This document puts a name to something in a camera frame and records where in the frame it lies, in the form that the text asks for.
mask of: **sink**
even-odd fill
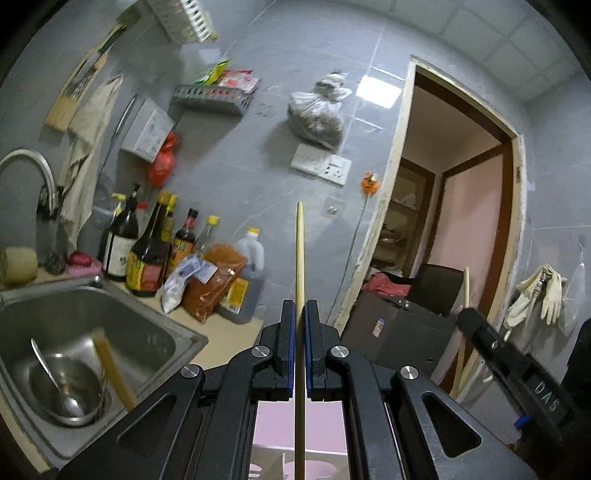
[[[207,344],[207,338],[160,315],[101,277],[85,277],[0,293],[0,390],[23,431],[48,463],[61,467],[126,411],[110,385],[102,417],[85,427],[57,424],[29,386],[37,364],[34,338],[46,356],[79,359],[100,375],[90,334],[104,329],[115,362],[141,401]]]

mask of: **countertop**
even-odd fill
[[[40,269],[40,272],[33,283],[58,281],[63,280],[64,278],[67,278],[67,275],[55,277]],[[116,285],[122,290],[125,290],[125,286],[123,284]],[[0,291],[6,289],[6,286],[0,284]],[[151,299],[137,300],[141,301],[157,312],[162,313],[158,296]],[[171,312],[168,317],[185,326],[186,328],[205,335],[209,339],[207,345],[195,356],[192,361],[192,363],[200,365],[205,370],[227,364],[229,360],[238,352],[241,352],[254,345],[263,324],[261,319],[255,318],[244,325],[237,325],[236,323],[230,322],[222,316],[214,313],[203,325],[191,317],[182,307],[179,307]],[[48,470],[50,466],[47,465],[47,462],[43,456],[37,451],[35,446],[29,441],[27,435],[21,430],[16,418],[12,414],[12,411],[6,402],[6,399],[1,393],[0,414],[10,429],[12,436],[17,441],[19,447],[25,453],[32,465],[39,472]]]

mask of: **metal spoon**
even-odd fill
[[[43,367],[43,370],[45,370],[45,373],[49,376],[51,382],[56,386],[57,391],[60,393],[61,404],[63,405],[64,410],[68,412],[70,417],[83,417],[85,415],[84,410],[80,408],[76,399],[73,398],[70,394],[68,394],[68,392],[65,391],[59,383],[57,383],[56,379],[53,378],[53,375],[49,370],[49,366],[43,358],[43,355],[41,354],[41,350],[39,350],[37,342],[33,338],[31,338],[31,346],[33,347],[33,351],[35,352],[37,360],[39,360],[39,363]]]

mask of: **towel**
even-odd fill
[[[100,85],[68,127],[73,139],[58,184],[64,187],[60,222],[69,254],[76,250],[80,230],[92,214],[100,148],[122,82],[118,76]]]

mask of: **white plastic packet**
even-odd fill
[[[188,255],[183,258],[162,287],[160,305],[164,313],[172,312],[181,303],[189,277],[195,274],[201,274],[203,280],[201,277],[198,280],[202,283],[207,283],[216,270],[217,267],[215,265],[199,258],[197,255]]]
[[[564,292],[562,312],[558,317],[558,328],[565,336],[568,337],[573,333],[586,299],[585,264],[583,262],[583,246],[581,245],[579,248],[579,264],[574,269],[573,276]]]
[[[331,73],[316,82],[314,93],[291,94],[287,118],[296,135],[330,150],[339,148],[344,130],[340,101],[353,93],[344,84],[344,75]]]

